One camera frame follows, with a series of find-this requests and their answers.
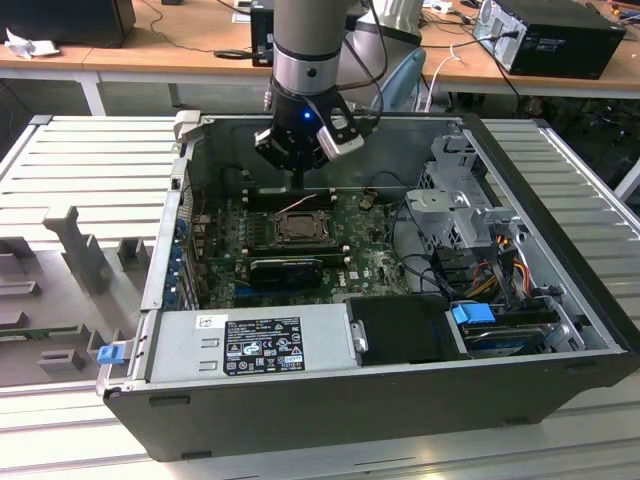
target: white cable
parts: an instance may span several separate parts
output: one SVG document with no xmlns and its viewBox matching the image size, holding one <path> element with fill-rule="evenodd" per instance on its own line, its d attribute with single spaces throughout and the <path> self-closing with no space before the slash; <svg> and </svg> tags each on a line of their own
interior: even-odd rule
<svg viewBox="0 0 640 480">
<path fill-rule="evenodd" d="M 436 71 L 433 74 L 433 78 L 431 79 L 431 86 L 429 87 L 429 95 L 427 96 L 427 104 L 425 106 L 425 112 L 429 113 L 429 110 L 431 110 L 431 101 L 433 100 L 433 87 L 436 84 L 436 79 L 438 78 L 438 73 L 440 73 L 440 69 L 442 67 L 444 67 L 444 65 L 449 61 L 449 60 L 457 60 L 459 62 L 462 61 L 462 58 L 460 58 L 458 55 L 456 55 L 456 53 L 453 51 L 453 49 L 455 47 L 464 47 L 467 45 L 474 45 L 476 43 L 480 43 L 483 42 L 485 40 L 498 40 L 499 37 L 495 37 L 493 35 L 490 35 L 488 37 L 482 37 L 482 38 L 478 38 L 476 39 L 475 42 L 473 43 L 468 43 L 468 42 L 462 42 L 462 43 L 452 43 L 451 45 L 449 45 L 449 53 L 451 54 L 450 56 L 448 56 L 447 58 L 445 58 L 442 62 L 440 62 L 440 65 L 438 65 L 438 68 L 436 68 Z"/>
<path fill-rule="evenodd" d="M 627 17 L 627 18 L 623 18 L 622 20 L 620 20 L 621 22 L 626 22 L 628 20 L 634 20 L 636 18 L 640 18 L 640 15 L 633 15 L 632 17 Z"/>
<path fill-rule="evenodd" d="M 291 210 L 293 207 L 297 207 L 298 205 L 300 205 L 302 202 L 305 202 L 305 201 L 309 200 L 310 198 L 317 197 L 317 196 L 318 196 L 318 194 L 317 194 L 317 193 L 314 193 L 313 195 L 307 195 L 306 197 L 304 197 L 304 198 L 302 198 L 302 199 L 298 200 L 297 202 L 292 203 L 292 204 L 291 204 L 291 205 L 289 205 L 288 207 L 283 208 L 282 210 L 280 210 L 279 212 L 277 212 L 277 213 L 276 213 L 276 215 L 280 215 L 281 213 L 288 212 L 288 211 L 289 211 L 289 210 Z"/>
<path fill-rule="evenodd" d="M 440 69 L 449 60 L 462 61 L 462 59 L 460 57 L 458 57 L 457 55 L 452 55 L 452 56 L 449 56 L 449 57 L 445 58 L 442 62 L 440 62 L 440 65 L 438 65 L 438 68 L 436 68 L 436 71 L 433 74 L 433 79 L 431 80 L 431 85 L 429 86 L 429 95 L 427 95 L 427 105 L 425 106 L 425 109 L 424 109 L 424 111 L 427 112 L 427 113 L 429 113 L 429 110 L 431 110 L 431 101 L 433 99 L 433 87 L 436 84 L 436 79 L 438 78 L 438 73 L 440 73 Z"/>
</svg>

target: cable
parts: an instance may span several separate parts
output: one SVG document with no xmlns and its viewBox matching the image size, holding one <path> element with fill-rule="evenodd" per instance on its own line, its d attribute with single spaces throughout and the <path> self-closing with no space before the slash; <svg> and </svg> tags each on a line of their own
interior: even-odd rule
<svg viewBox="0 0 640 480">
<path fill-rule="evenodd" d="M 502 35 L 476 38 L 474 40 L 469 40 L 468 42 L 455 43 L 455 44 L 452 44 L 452 45 L 455 48 L 466 47 L 467 45 L 473 45 L 474 43 L 480 43 L 480 42 L 483 42 L 485 40 L 498 40 L 499 38 L 502 38 Z M 451 48 L 451 45 L 420 45 L 420 46 L 422 48 Z"/>
<path fill-rule="evenodd" d="M 640 18 L 640 15 L 633 15 L 633 16 L 631 16 L 631 17 L 625 17 L 625 18 L 623 18 L 622 20 L 620 20 L 620 22 L 619 22 L 619 23 L 622 23 L 622 22 L 628 22 L 629 20 L 637 20 L 637 19 L 639 19 L 639 18 Z"/>
<path fill-rule="evenodd" d="M 384 41 L 384 34 L 382 33 L 382 26 L 380 25 L 380 19 L 378 18 L 378 12 L 376 11 L 376 7 L 375 7 L 375 5 L 373 3 L 373 0 L 368 0 L 368 2 L 369 2 L 369 8 L 371 9 L 371 14 L 373 15 L 373 19 L 376 22 L 376 27 L 378 28 L 378 36 L 380 37 L 380 43 L 382 44 L 382 51 L 384 52 L 384 65 L 382 67 L 382 71 L 378 75 L 376 75 L 375 77 L 373 77 L 372 79 L 369 79 L 369 80 L 363 80 L 361 82 L 346 83 L 344 85 L 337 85 L 336 88 L 338 89 L 338 91 L 354 90 L 356 88 L 368 87 L 369 85 L 375 84 L 375 82 L 377 82 L 378 80 L 380 80 L 381 78 L 383 78 L 387 74 L 387 69 L 389 68 L 389 54 L 387 52 L 387 44 Z M 364 65 L 364 63 L 361 63 L 362 59 L 360 59 L 358 61 L 359 58 L 360 57 L 356 58 L 356 62 L 358 62 L 360 67 L 362 67 L 362 65 Z"/>
<path fill-rule="evenodd" d="M 507 35 L 513 35 L 512 33 L 507 33 L 504 34 L 505 36 Z M 489 36 L 489 37 L 482 37 L 482 38 L 476 38 L 473 41 L 469 41 L 469 42 L 463 42 L 463 43 L 452 43 L 451 45 L 449 45 L 449 53 L 450 55 L 445 58 L 442 62 L 440 62 L 440 65 L 438 65 L 438 68 L 436 68 L 436 71 L 433 74 L 433 78 L 431 79 L 431 86 L 429 87 L 429 95 L 427 96 L 427 104 L 425 106 L 425 112 L 429 113 L 429 110 L 431 110 L 431 102 L 433 100 L 433 87 L 436 84 L 436 79 L 438 78 L 438 73 L 440 73 L 440 70 L 442 69 L 442 67 L 445 66 L 445 64 L 450 61 L 450 60 L 457 60 L 459 62 L 462 61 L 462 58 L 460 58 L 460 56 L 456 55 L 456 53 L 453 51 L 454 48 L 456 47 L 464 47 L 466 45 L 471 45 L 474 43 L 479 43 L 479 42 L 484 42 L 486 40 L 493 40 L 497 43 L 498 39 L 501 38 L 502 35 L 500 36 Z M 446 48 L 444 47 L 444 45 L 434 45 L 431 48 Z"/>
<path fill-rule="evenodd" d="M 424 84 L 424 88 L 429 91 L 429 82 L 427 82 L 427 77 L 424 76 L 424 73 L 420 73 L 420 78 L 422 78 L 422 83 Z"/>
<path fill-rule="evenodd" d="M 429 94 L 427 95 L 427 104 L 424 108 L 424 111 L 426 113 L 429 113 L 429 110 L 431 110 L 431 101 L 433 99 L 433 87 L 436 84 L 436 80 L 438 78 L 438 73 L 440 73 L 440 70 L 442 69 L 442 67 L 444 67 L 446 65 L 447 62 L 451 61 L 451 60 L 457 60 L 459 62 L 462 61 L 462 59 L 455 55 L 453 53 L 453 49 L 451 49 L 452 54 L 449 55 L 447 58 L 445 58 L 442 62 L 440 62 L 440 65 L 438 65 L 438 68 L 436 68 L 436 71 L 433 74 L 433 78 L 431 79 L 431 86 L 429 87 Z"/>
<path fill-rule="evenodd" d="M 13 89 L 9 86 L 9 85 L 10 85 L 10 83 L 11 83 L 11 82 L 6 83 L 6 84 L 5 84 L 5 88 L 3 88 L 2 90 L 3 90 L 3 91 L 4 91 L 4 90 L 8 91 L 8 92 L 11 94 L 11 96 L 12 96 L 13 98 L 15 98 L 15 99 L 16 99 L 16 102 L 18 102 L 20 105 L 22 105 L 22 108 L 24 108 L 24 109 L 25 109 L 25 110 L 26 110 L 30 115 L 32 115 L 32 116 L 33 116 L 33 115 L 35 115 L 35 113 L 33 113 L 33 110 L 31 110 L 31 109 L 27 106 L 27 104 L 26 104 L 26 103 L 24 103 L 24 102 L 22 101 L 22 99 L 21 99 L 18 95 L 16 95 L 16 92 L 14 92 L 14 91 L 13 91 Z"/>
<path fill-rule="evenodd" d="M 420 100 L 420 79 L 418 78 L 418 83 L 416 83 L 416 99 L 413 101 L 412 112 L 415 112 L 418 109 L 418 101 Z"/>
<path fill-rule="evenodd" d="M 312 195 L 307 195 L 304 198 L 301 198 L 300 200 L 298 200 L 297 202 L 292 203 L 291 205 L 289 205 L 288 207 L 284 207 L 282 210 L 280 210 L 279 212 L 276 213 L 276 215 L 280 215 L 281 213 L 284 212 L 288 212 L 289 210 L 291 210 L 293 207 L 297 207 L 298 205 L 300 205 L 302 202 L 306 202 L 307 200 L 309 200 L 310 198 L 314 198 L 317 197 L 318 194 L 314 193 Z"/>
<path fill-rule="evenodd" d="M 236 13 L 240 13 L 242 15 L 248 15 L 248 12 L 240 10 L 239 8 L 234 7 L 233 5 L 229 5 L 227 2 L 223 2 L 222 0 L 216 0 L 220 5 L 224 5 L 229 10 L 233 10 Z"/>
<path fill-rule="evenodd" d="M 511 90 L 513 90 L 513 93 L 515 93 L 515 95 L 516 95 L 516 108 L 513 111 L 513 115 L 517 116 L 518 111 L 520 110 L 520 94 L 518 93 L 516 88 L 513 86 L 511 81 L 509 81 L 509 79 L 507 78 L 507 75 L 504 73 L 504 70 L 502 69 L 502 65 L 500 64 L 500 62 L 496 58 L 496 47 L 497 46 L 498 46 L 498 41 L 496 40 L 494 42 L 494 44 L 493 44 L 493 50 L 492 50 L 491 56 L 493 57 L 493 61 L 496 62 L 496 67 L 498 67 L 498 70 L 500 71 L 500 75 L 502 75 L 502 78 L 504 78 L 504 81 L 507 82 L 507 85 L 509 85 L 509 87 L 511 87 Z"/>
<path fill-rule="evenodd" d="M 155 20 L 152 20 L 151 23 L 149 24 L 149 28 L 151 29 L 151 32 L 154 35 L 162 37 L 167 43 L 169 43 L 170 45 L 172 45 L 175 48 L 180 48 L 182 50 L 189 50 L 191 52 L 212 53 L 216 58 L 222 58 L 222 59 L 225 59 L 225 60 L 251 60 L 253 58 L 253 56 L 254 56 L 252 52 L 246 52 L 244 50 L 236 50 L 236 49 L 204 50 L 202 48 L 187 47 L 185 45 L 180 45 L 179 43 L 176 43 L 173 40 L 171 40 L 167 36 L 166 33 L 156 30 L 156 24 L 158 22 L 161 22 L 164 19 L 164 13 L 162 13 L 156 7 L 154 7 L 149 2 L 147 2 L 147 0 L 142 0 L 142 2 L 158 15 L 158 18 L 156 18 Z"/>
<path fill-rule="evenodd" d="M 234 279 L 232 279 L 231 281 L 232 281 L 233 283 L 240 283 L 240 284 L 242 284 L 242 285 L 246 285 L 246 286 L 247 286 L 247 287 L 249 287 L 249 288 L 252 288 L 252 287 L 251 287 L 251 284 L 250 284 L 249 282 L 245 282 L 244 280 L 238 280 L 237 278 L 234 278 Z"/>
<path fill-rule="evenodd" d="M 13 134 L 13 110 L 11 110 L 11 107 L 9 106 L 9 104 L 7 103 L 7 101 L 2 98 L 2 95 L 0 95 L 0 101 L 2 101 L 2 103 L 4 103 L 4 106 L 7 107 L 7 110 L 9 111 L 9 135 L 11 136 L 12 139 L 16 138 L 16 136 Z"/>
<path fill-rule="evenodd" d="M 389 175 L 390 177 L 393 177 L 396 182 L 398 182 L 400 185 L 402 185 L 404 188 L 406 188 L 407 190 L 411 190 L 411 187 L 409 185 L 407 185 L 406 183 L 404 183 L 402 180 L 400 180 L 400 177 L 398 177 L 398 175 L 396 175 L 395 173 L 393 173 L 390 170 L 380 170 L 379 172 L 375 173 L 371 178 L 369 178 L 369 181 L 366 182 L 364 185 L 362 185 L 363 188 L 368 188 L 371 187 L 373 181 L 379 177 L 380 175 Z"/>
<path fill-rule="evenodd" d="M 207 206 L 207 194 L 205 193 L 205 190 L 202 190 L 202 207 L 200 208 L 200 213 L 197 216 L 198 222 L 200 221 L 200 218 L 202 217 L 202 215 L 204 214 L 204 208 Z"/>
<path fill-rule="evenodd" d="M 347 46 L 347 49 L 349 50 L 349 52 L 351 52 L 351 55 L 353 55 L 353 58 L 356 60 L 360 68 L 371 80 L 371 83 L 369 85 L 373 84 L 376 87 L 376 90 L 378 92 L 378 109 L 376 111 L 376 116 L 373 121 L 373 126 L 371 127 L 371 129 L 373 129 L 376 127 L 376 125 L 378 125 L 378 123 L 380 123 L 380 118 L 382 118 L 382 112 L 384 111 L 384 98 L 382 96 L 382 90 L 380 89 L 380 85 L 378 84 L 378 81 L 375 78 L 373 78 L 373 75 L 371 75 L 371 72 L 369 71 L 367 66 L 364 64 L 364 62 L 362 61 L 362 59 L 360 58 L 356 50 L 353 48 L 353 45 L 351 45 L 351 42 L 349 42 L 347 37 L 344 37 L 344 44 Z"/>
</svg>

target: gray metal surface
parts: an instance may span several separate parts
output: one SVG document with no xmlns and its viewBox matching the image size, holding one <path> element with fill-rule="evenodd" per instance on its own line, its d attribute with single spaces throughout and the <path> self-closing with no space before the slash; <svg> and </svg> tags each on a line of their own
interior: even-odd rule
<svg viewBox="0 0 640 480">
<path fill-rule="evenodd" d="M 551 129 L 528 120 L 484 123 L 627 315 L 640 326 L 637 217 Z M 507 205 L 496 180 L 489 176 L 488 182 Z"/>
<path fill-rule="evenodd" d="M 0 284 L 35 282 L 39 294 L 2 297 L 3 315 L 24 312 L 23 328 L 30 329 L 86 325 L 107 343 L 135 332 L 146 268 L 125 272 L 118 249 L 129 238 L 142 240 L 151 254 L 179 156 L 172 127 L 171 117 L 54 117 L 27 127 L 0 163 L 0 239 L 24 237 L 35 256 L 3 255 Z M 93 295 L 74 276 L 82 278 L 78 262 L 43 225 L 48 214 L 70 207 L 77 208 L 82 237 L 93 234 L 97 240 L 85 253 L 104 256 L 100 275 L 106 282 Z M 10 269 L 12 262 L 18 268 Z M 84 367 L 46 372 L 37 363 L 41 352 L 55 350 L 75 350 Z M 5 342 L 0 386 L 94 379 L 94 357 L 95 344 L 82 338 Z"/>
<path fill-rule="evenodd" d="M 179 156 L 172 127 L 171 117 L 54 117 L 37 127 L 16 159 L 0 164 L 7 165 L 0 235 L 23 236 L 34 251 L 59 250 L 42 220 L 48 208 L 66 204 L 78 208 L 80 232 L 102 248 L 117 247 L 123 236 L 152 246 Z"/>
<path fill-rule="evenodd" d="M 275 0 L 275 43 L 301 55 L 337 53 L 349 3 L 350 0 Z"/>
<path fill-rule="evenodd" d="M 201 315 L 216 315 L 220 321 L 215 328 L 198 329 L 197 317 Z M 162 383 L 228 378 L 222 371 L 225 323 L 286 317 L 300 317 L 305 370 L 357 367 L 353 347 L 349 345 L 344 304 L 168 312 L 162 314 L 161 318 L 151 381 Z M 202 369 L 202 362 L 217 362 L 217 368 Z"/>
<path fill-rule="evenodd" d="M 422 0 L 373 0 L 380 25 L 420 37 L 418 20 L 422 11 Z M 373 13 L 369 11 L 360 22 L 375 25 Z"/>
</svg>

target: power supply label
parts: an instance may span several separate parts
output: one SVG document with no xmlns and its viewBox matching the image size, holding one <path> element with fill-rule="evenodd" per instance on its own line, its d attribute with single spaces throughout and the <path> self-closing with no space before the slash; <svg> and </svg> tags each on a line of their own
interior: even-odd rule
<svg viewBox="0 0 640 480">
<path fill-rule="evenodd" d="M 224 373 L 229 376 L 304 370 L 300 317 L 228 321 Z"/>
</svg>

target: blue tab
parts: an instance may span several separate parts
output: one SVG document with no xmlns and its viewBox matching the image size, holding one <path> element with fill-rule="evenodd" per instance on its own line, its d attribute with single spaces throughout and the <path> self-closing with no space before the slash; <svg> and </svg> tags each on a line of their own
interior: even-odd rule
<svg viewBox="0 0 640 480">
<path fill-rule="evenodd" d="M 105 345 L 98 350 L 98 365 L 124 363 L 124 345 Z"/>
<path fill-rule="evenodd" d="M 496 317 L 493 316 L 488 303 L 461 303 L 451 312 L 458 325 L 462 323 L 469 325 L 474 323 L 495 323 L 496 321 Z"/>
</svg>

